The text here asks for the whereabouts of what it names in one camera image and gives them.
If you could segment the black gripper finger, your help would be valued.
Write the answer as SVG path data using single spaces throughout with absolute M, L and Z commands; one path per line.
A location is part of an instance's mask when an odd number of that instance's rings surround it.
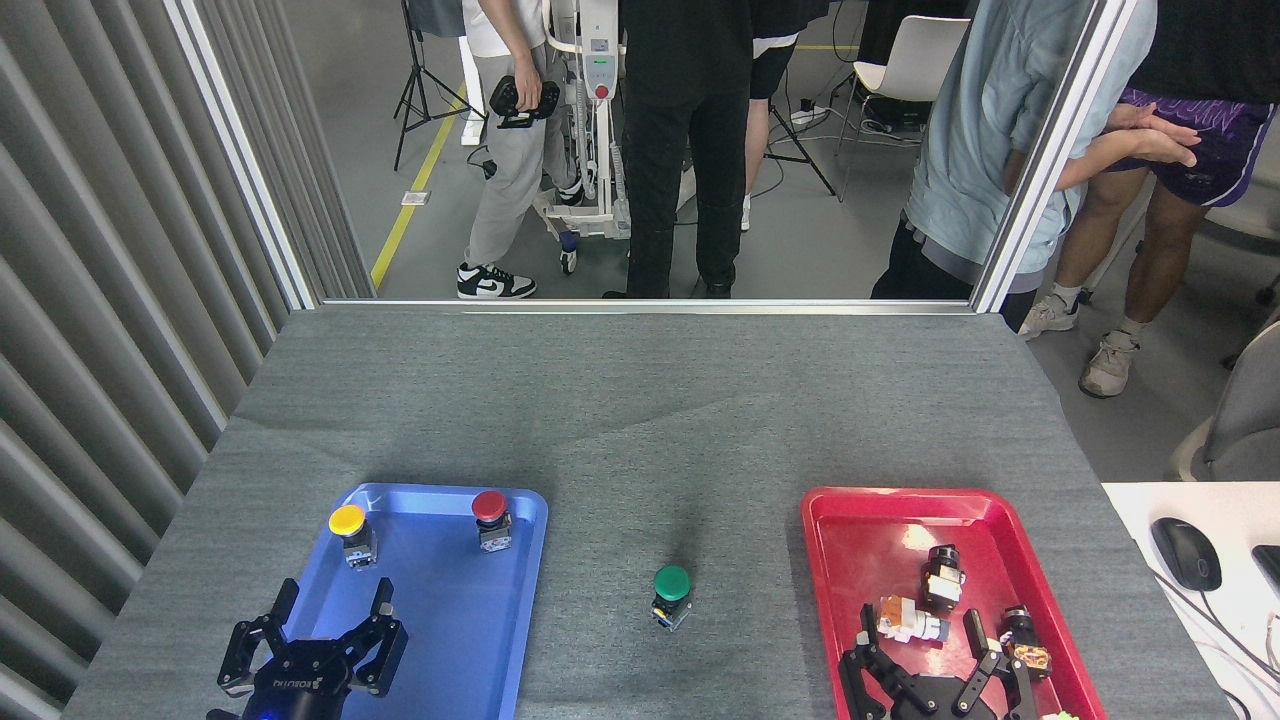
M 381 578 L 375 589 L 369 616 L 346 633 L 347 687 L 385 697 L 401 664 L 408 632 L 392 605 L 394 585 Z
M 251 669 L 259 643 L 266 641 L 274 657 L 288 659 L 288 641 L 284 634 L 294 602 L 300 593 L 296 579 L 285 578 L 270 610 L 250 620 L 237 623 L 230 634 L 218 674 L 218 685 L 229 697 L 241 697 L 253 689 Z
M 1038 719 L 1038 710 L 1027 664 L 1005 652 L 987 637 L 978 609 L 969 609 L 964 616 L 966 637 L 970 641 L 975 667 L 952 702 L 956 717 L 970 717 L 978 710 L 989 711 L 980 694 L 992 676 L 997 676 L 1007 696 L 1007 712 L 1002 719 Z
M 897 691 L 908 683 L 908 674 L 878 644 L 876 614 L 872 603 L 864 603 L 859 612 L 861 630 L 854 647 L 846 650 L 838 661 L 847 714 L 851 719 L 890 719 L 890 710 L 867 691 L 863 673 L 869 673 L 881 689 L 893 701 Z

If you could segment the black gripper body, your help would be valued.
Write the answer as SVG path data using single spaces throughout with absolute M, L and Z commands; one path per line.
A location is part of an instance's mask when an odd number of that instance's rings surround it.
M 253 675 L 243 719 L 338 719 L 355 662 L 349 643 L 292 641 Z
M 965 688 L 957 676 L 911 675 L 893 697 L 890 719 L 978 719 L 979 700 L 957 706 Z

